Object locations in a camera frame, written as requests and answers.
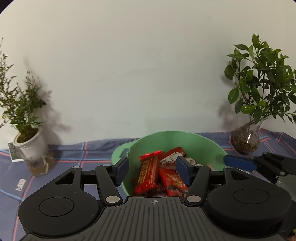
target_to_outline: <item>soil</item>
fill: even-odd
[[[252,131],[250,131],[250,126],[248,124],[243,125],[241,128],[238,128],[232,134],[231,142],[234,148],[241,154],[249,154],[259,147],[259,140],[256,143],[247,143],[248,137],[254,135]]]
[[[38,128],[33,127],[26,133],[21,133],[20,136],[17,138],[18,143],[24,143],[30,139],[32,139],[38,132]]]

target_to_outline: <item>ridged gray surface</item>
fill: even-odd
[[[100,219],[87,230],[70,237],[55,239],[55,241],[70,240],[284,241],[285,239],[278,234],[263,239],[244,239],[227,234],[214,226],[201,208],[186,207],[178,197],[130,197],[119,207],[106,208]],[[29,234],[22,241],[41,241],[41,238]]]

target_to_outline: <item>blue gripper pad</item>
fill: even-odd
[[[191,186],[194,181],[194,167],[184,157],[178,156],[176,169],[186,186]]]
[[[116,162],[115,165],[112,166],[112,169],[114,169],[115,176],[113,179],[113,183],[115,186],[120,186],[122,181],[124,180],[125,176],[128,173],[129,169],[129,160],[127,157],[122,157],[118,162]]]
[[[257,169],[257,166],[253,161],[243,157],[226,155],[223,158],[224,164],[229,167],[235,167],[237,169],[245,170],[248,172],[252,172]]]

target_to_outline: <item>potted plant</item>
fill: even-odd
[[[296,103],[296,70],[285,64],[288,56],[281,49],[270,48],[259,35],[253,34],[249,47],[234,46],[224,71],[230,80],[235,76],[236,87],[229,92],[228,101],[235,103],[236,113],[249,115],[250,121],[235,130],[231,140],[238,152],[247,154],[258,148],[260,126],[269,116],[279,116],[283,121],[287,117],[296,123],[296,111],[290,111],[290,103]]]
[[[25,78],[24,91],[18,83],[15,87],[11,86],[16,76],[7,77],[7,72],[13,65],[8,66],[6,58],[7,56],[0,51],[0,107],[5,109],[0,128],[9,122],[19,131],[13,144],[17,147],[29,170],[35,176],[44,175],[55,164],[42,136],[41,122],[36,116],[36,110],[46,103],[39,97],[40,86],[37,85],[30,72],[27,72]]]

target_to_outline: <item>clear glass vase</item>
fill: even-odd
[[[255,121],[250,116],[248,123],[233,132],[231,142],[239,153],[245,155],[258,149],[260,143],[259,130],[265,120],[262,119],[255,124]]]

